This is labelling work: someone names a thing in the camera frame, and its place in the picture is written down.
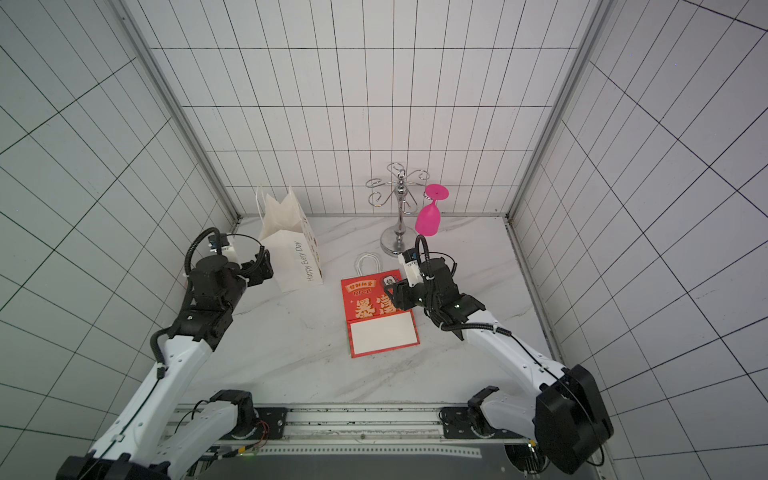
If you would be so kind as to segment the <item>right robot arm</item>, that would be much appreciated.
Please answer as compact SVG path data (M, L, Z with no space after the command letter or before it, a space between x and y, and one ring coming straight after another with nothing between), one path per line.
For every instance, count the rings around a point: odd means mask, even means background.
M596 380L581 365L566 367L518 339L475 297L459 290L456 268L446 256L434 257L424 236L398 256L403 280L385 286L394 306L416 307L441 331L480 349L520 387L518 394L489 385L467 402L459 426L480 439L511 433L526 448L509 446L507 455L523 473L538 474L553 465L573 474L603 455L613 436Z

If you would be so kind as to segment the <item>green Fresh paper bag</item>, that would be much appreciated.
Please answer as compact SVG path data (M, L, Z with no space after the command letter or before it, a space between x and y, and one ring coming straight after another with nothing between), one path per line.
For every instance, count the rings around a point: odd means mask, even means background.
M383 271L382 259L375 252L363 252L356 257L354 268L358 277L381 273Z

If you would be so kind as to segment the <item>red printed paper bag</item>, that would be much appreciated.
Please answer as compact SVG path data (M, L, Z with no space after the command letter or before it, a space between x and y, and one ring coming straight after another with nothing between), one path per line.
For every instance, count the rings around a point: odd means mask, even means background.
M341 281L352 358L420 344L413 314L396 308L385 292L401 279L398 270L390 270Z

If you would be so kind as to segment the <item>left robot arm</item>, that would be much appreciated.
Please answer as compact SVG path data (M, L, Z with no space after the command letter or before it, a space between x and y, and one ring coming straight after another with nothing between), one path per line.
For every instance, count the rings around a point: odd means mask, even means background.
M203 230L184 258L185 295L173 323L150 337L155 366L117 419L83 456L70 456L59 479L181 479L223 437L253 448L270 426L244 390L225 389L203 400L171 436L167 425L189 384L217 349L249 287L274 275L270 253L258 247L239 263L228 234Z

